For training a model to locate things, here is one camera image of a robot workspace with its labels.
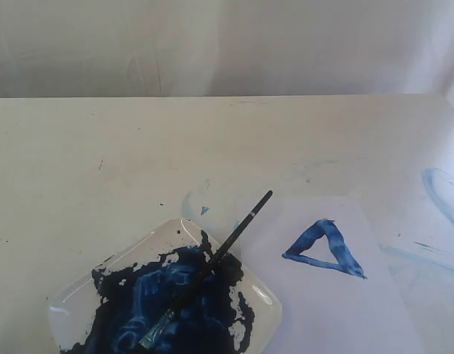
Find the white paper sheet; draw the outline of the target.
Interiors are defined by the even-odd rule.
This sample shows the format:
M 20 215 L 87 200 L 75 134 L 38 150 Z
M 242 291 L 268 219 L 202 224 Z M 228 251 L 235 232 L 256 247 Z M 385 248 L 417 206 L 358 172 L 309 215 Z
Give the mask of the white paper sheet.
M 267 353 L 423 352 L 357 203 L 274 196 L 240 242 L 282 305 Z

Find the black paintbrush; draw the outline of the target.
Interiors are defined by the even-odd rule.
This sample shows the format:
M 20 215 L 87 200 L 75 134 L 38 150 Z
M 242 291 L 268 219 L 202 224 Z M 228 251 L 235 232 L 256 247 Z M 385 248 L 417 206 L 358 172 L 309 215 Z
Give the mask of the black paintbrush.
M 180 314 L 180 312 L 194 298 L 202 283 L 210 276 L 212 271 L 221 262 L 224 255 L 230 250 L 232 245 L 237 241 L 243 231 L 253 221 L 255 216 L 265 206 L 267 201 L 272 197 L 273 191 L 268 190 L 261 200 L 252 208 L 247 216 L 233 230 L 230 236 L 221 244 L 216 253 L 210 258 L 207 264 L 196 273 L 191 282 L 184 287 L 173 299 L 168 309 L 160 316 L 148 332 L 139 340 L 132 353 L 149 353 L 155 348 L 157 342 L 162 337 L 168 325 Z

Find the white square paint dish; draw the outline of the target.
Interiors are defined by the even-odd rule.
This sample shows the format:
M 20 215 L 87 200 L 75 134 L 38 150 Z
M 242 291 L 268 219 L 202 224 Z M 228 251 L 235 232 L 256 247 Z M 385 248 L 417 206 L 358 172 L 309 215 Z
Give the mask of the white square paint dish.
M 49 304 L 59 351 L 130 352 L 218 248 L 195 223 L 174 219 L 96 265 Z M 226 254 L 169 324 L 156 352 L 260 353 L 281 315 L 278 298 Z

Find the white backdrop curtain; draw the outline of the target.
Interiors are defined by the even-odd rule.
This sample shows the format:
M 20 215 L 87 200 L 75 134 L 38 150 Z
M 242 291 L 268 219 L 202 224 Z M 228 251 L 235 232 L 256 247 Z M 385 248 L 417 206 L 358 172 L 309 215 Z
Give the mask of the white backdrop curtain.
M 454 1 L 0 1 L 0 97 L 445 92 Z

